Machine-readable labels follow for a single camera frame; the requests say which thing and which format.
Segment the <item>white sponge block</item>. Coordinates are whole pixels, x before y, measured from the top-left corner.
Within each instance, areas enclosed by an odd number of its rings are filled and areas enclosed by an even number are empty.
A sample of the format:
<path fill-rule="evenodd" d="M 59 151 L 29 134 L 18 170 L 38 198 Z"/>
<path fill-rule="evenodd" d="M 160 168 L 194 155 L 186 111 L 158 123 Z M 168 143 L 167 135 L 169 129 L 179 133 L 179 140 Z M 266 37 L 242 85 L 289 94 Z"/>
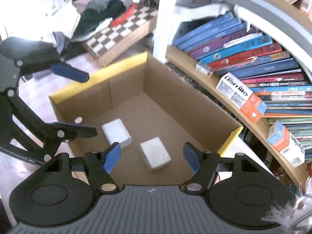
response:
<path fill-rule="evenodd" d="M 103 133 L 109 143 L 119 143 L 121 148 L 132 144 L 132 137 L 120 118 L 102 125 Z"/>
<path fill-rule="evenodd" d="M 163 168 L 171 161 L 171 157 L 159 137 L 141 143 L 140 154 L 150 172 Z"/>

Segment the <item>orange white medicine box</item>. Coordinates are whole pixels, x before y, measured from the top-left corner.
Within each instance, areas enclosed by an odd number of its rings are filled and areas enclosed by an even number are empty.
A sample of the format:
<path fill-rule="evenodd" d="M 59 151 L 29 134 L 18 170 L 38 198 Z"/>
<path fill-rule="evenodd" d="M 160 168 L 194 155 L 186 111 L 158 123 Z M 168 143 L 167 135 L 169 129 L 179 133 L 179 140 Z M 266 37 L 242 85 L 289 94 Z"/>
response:
<path fill-rule="evenodd" d="M 267 110 L 264 101 L 230 72 L 221 77 L 216 89 L 229 99 L 251 123 L 257 123 Z"/>

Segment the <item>pink cartoon table mat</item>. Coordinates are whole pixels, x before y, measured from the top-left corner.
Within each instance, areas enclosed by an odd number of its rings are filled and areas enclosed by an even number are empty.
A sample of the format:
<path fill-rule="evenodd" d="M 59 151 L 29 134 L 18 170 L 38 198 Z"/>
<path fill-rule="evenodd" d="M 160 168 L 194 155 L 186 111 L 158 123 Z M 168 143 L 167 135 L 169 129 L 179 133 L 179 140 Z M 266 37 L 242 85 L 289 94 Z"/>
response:
<path fill-rule="evenodd" d="M 92 74 L 100 69 L 89 54 L 83 54 L 68 61 L 75 68 Z M 70 84 L 71 80 L 50 74 L 46 77 L 27 82 L 20 81 L 20 98 L 45 122 L 57 121 L 49 96 L 55 91 Z M 38 169 L 37 166 L 20 161 L 1 153 L 1 199 L 11 225 L 16 221 L 9 207 L 9 196 L 13 189 Z"/>

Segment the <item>red plastic toy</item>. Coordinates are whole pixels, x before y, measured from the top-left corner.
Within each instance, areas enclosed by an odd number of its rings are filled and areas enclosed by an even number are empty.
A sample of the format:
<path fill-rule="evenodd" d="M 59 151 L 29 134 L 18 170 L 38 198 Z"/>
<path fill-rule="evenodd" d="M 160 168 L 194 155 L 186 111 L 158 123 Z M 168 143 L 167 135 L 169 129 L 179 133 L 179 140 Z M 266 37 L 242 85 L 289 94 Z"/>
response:
<path fill-rule="evenodd" d="M 114 19 L 110 23 L 110 27 L 117 27 L 120 24 L 123 24 L 134 12 L 140 0 L 132 0 L 132 5 L 126 10 L 123 14 L 121 14 L 118 18 Z"/>

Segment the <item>white bookshelf frame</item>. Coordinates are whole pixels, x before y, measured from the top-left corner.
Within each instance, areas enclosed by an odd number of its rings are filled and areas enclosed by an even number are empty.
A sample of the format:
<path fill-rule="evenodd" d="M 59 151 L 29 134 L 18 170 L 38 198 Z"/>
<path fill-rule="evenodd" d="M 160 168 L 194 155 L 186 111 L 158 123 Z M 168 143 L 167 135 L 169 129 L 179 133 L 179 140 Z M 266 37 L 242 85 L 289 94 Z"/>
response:
<path fill-rule="evenodd" d="M 166 62 L 180 23 L 228 11 L 273 37 L 311 76 L 311 21 L 284 0 L 160 0 L 153 56 Z"/>

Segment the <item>wooden chessboard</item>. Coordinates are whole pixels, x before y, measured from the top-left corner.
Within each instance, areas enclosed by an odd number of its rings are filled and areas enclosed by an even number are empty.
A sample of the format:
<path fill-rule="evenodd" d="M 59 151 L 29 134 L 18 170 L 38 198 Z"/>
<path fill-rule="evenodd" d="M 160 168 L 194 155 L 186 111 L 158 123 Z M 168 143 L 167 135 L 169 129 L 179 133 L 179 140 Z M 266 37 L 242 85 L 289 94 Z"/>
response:
<path fill-rule="evenodd" d="M 138 6 L 133 14 L 116 27 L 106 27 L 89 40 L 83 47 L 102 68 L 111 64 L 132 45 L 154 31 L 158 10 Z"/>

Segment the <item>yellow cardboard box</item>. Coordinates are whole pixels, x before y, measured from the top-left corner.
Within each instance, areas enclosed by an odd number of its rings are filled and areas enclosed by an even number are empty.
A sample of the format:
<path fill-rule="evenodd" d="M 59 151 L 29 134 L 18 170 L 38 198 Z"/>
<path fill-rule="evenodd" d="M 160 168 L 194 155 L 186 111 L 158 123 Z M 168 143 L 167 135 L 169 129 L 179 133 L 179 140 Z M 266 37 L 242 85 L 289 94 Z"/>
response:
<path fill-rule="evenodd" d="M 132 56 L 91 74 L 87 83 L 72 82 L 50 95 L 57 118 L 97 129 L 92 138 L 70 143 L 75 156 L 102 151 L 109 145 L 102 125 L 120 119 L 132 137 L 122 149 L 111 177 L 123 185 L 180 184 L 193 175 L 183 157 L 183 145 L 192 143 L 200 151 L 225 148 L 242 125 L 166 65 L 149 53 Z M 171 161 L 149 171 L 140 144 L 159 138 Z"/>

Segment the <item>row of books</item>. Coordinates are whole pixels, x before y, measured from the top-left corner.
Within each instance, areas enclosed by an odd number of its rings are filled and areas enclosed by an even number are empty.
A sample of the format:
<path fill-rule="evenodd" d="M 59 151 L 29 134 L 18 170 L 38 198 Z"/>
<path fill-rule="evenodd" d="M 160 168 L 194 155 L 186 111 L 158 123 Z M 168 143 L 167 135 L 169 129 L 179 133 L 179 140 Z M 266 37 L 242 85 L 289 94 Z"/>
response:
<path fill-rule="evenodd" d="M 192 61 L 205 78 L 214 79 L 216 87 L 222 76 L 232 73 L 267 105 L 262 118 L 268 124 L 280 121 L 311 159 L 311 78 L 273 37 L 226 12 L 183 24 L 169 52 Z M 257 125 L 231 104 L 244 120 Z"/>

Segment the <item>pile of clothes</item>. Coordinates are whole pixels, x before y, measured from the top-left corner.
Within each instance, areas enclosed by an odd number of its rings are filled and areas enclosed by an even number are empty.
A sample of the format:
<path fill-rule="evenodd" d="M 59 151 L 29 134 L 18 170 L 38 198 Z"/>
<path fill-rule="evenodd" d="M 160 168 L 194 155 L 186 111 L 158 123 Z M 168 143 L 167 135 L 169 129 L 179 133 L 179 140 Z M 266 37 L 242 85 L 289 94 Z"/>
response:
<path fill-rule="evenodd" d="M 72 0 L 72 5 L 80 14 L 80 20 L 71 37 L 53 32 L 59 54 L 69 51 L 72 43 L 86 41 L 107 27 L 109 19 L 117 18 L 126 10 L 121 0 Z"/>

